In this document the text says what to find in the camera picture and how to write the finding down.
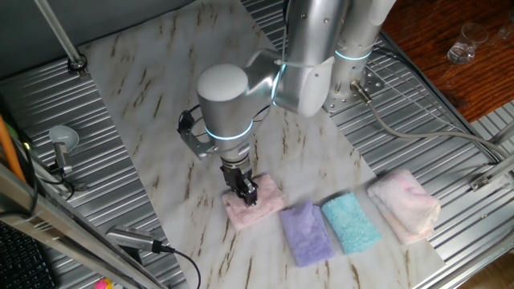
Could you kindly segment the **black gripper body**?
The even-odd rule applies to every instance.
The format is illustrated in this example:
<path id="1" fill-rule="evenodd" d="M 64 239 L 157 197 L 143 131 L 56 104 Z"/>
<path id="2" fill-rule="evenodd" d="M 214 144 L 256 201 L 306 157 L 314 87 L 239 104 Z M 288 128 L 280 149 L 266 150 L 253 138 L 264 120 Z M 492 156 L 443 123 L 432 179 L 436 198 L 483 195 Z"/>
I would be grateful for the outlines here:
<path id="1" fill-rule="evenodd" d="M 221 161 L 221 170 L 228 186 L 238 187 L 245 180 L 252 182 L 252 168 L 249 157 L 243 157 L 237 161 L 222 158 Z"/>

